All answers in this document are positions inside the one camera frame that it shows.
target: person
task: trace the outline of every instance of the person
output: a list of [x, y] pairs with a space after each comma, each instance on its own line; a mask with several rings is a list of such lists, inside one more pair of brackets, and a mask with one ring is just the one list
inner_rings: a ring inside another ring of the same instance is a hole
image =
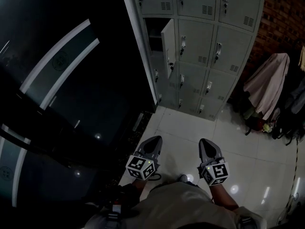
[[[140, 195], [145, 184], [135, 180], [132, 185]], [[182, 175], [177, 182], [163, 183], [150, 191], [132, 208], [137, 213], [123, 217], [119, 227], [106, 227], [102, 216], [95, 215], [85, 229], [266, 229], [265, 219], [239, 207], [221, 184], [209, 188], [213, 201]]]

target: locker vent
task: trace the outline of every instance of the locker vent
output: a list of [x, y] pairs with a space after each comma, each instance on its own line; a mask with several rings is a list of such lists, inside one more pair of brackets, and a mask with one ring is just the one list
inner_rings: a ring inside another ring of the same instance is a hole
[[203, 14], [208, 14], [208, 15], [213, 15], [213, 7], [210, 6], [202, 6], [202, 13]]
[[198, 62], [200, 62], [200, 63], [205, 63], [205, 62], [206, 62], [206, 57], [199, 56], [199, 57], [198, 57]]
[[171, 10], [171, 3], [170, 2], [161, 2], [161, 9], [162, 10]]
[[231, 67], [230, 67], [230, 71], [233, 71], [233, 72], [237, 72], [238, 71], [238, 66], [236, 66], [236, 65], [231, 65]]
[[254, 19], [247, 16], [244, 17], [244, 25], [253, 26]]

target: floor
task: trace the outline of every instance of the floor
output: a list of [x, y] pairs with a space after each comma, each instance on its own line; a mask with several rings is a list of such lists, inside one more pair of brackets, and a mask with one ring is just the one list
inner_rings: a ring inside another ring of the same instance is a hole
[[[159, 106], [140, 143], [154, 135], [162, 136], [158, 173], [163, 178], [148, 182], [141, 199], [145, 199], [156, 185], [181, 174], [188, 175], [193, 183], [211, 195], [205, 181], [199, 179], [197, 170], [200, 164], [198, 142], [207, 138], [221, 148], [229, 163], [230, 177], [223, 183], [226, 190], [239, 206], [264, 217], [268, 227], [275, 226], [285, 212], [291, 194], [298, 192], [298, 201], [305, 201], [305, 141], [298, 145], [295, 176], [295, 140], [285, 146], [288, 142], [285, 138], [273, 140], [267, 134], [251, 132], [245, 136], [245, 133], [243, 120], [229, 104], [214, 122]], [[132, 181], [125, 172], [120, 185]]]

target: gray shoe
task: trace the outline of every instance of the gray shoe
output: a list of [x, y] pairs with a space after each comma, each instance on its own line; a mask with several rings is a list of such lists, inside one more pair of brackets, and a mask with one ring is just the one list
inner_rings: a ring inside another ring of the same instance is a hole
[[178, 178], [178, 182], [188, 182], [188, 179], [187, 179], [187, 176], [186, 175], [181, 175], [179, 178]]

